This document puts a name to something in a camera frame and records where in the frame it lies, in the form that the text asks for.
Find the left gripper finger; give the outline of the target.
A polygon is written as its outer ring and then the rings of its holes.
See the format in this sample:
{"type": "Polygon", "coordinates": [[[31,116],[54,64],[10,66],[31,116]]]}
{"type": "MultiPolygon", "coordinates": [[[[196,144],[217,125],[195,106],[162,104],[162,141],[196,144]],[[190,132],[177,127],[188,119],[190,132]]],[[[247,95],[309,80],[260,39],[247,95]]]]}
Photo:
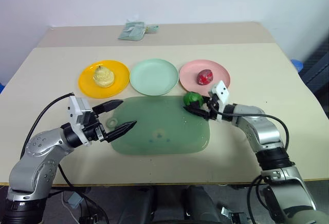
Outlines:
{"type": "Polygon", "coordinates": [[[122,103],[123,103],[123,100],[118,100],[118,99],[110,100],[110,101],[106,101],[104,103],[94,106],[92,108],[92,110],[96,115],[99,115],[99,114],[107,113],[111,110],[116,109],[122,103]]]}
{"type": "Polygon", "coordinates": [[[122,137],[129,130],[131,130],[135,126],[136,123],[137,123],[137,121],[130,121],[130,122],[125,122],[125,123],[119,125],[113,131],[106,134],[105,140],[107,142],[112,142],[112,141],[122,137]]]}

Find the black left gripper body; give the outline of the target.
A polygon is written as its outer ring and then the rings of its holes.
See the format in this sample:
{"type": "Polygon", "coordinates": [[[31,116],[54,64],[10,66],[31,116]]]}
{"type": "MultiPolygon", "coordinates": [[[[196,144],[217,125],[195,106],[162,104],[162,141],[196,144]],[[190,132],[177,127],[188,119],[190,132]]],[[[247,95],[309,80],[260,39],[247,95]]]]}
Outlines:
{"type": "Polygon", "coordinates": [[[82,132],[88,141],[99,140],[102,142],[105,140],[105,129],[99,121],[99,116],[94,112],[91,112],[89,121],[84,125],[82,132]]]}

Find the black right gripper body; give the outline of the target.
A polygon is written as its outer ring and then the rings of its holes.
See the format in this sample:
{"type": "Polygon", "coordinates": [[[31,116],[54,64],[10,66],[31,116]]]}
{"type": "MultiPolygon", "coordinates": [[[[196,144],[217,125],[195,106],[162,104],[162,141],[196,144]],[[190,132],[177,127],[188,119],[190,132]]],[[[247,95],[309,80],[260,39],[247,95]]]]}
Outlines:
{"type": "Polygon", "coordinates": [[[206,104],[209,113],[210,120],[217,120],[218,110],[219,110],[219,98],[217,95],[213,95],[208,104],[206,104]]]}

